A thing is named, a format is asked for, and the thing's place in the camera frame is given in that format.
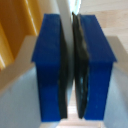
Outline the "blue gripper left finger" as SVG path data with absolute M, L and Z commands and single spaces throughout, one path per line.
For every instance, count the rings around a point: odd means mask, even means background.
M 58 14 L 44 15 L 32 61 L 37 69 L 41 120 L 66 118 L 68 57 Z

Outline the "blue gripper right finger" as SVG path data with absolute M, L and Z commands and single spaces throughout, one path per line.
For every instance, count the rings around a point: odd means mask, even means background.
M 95 15 L 73 14 L 74 76 L 79 118 L 102 120 L 117 61 Z

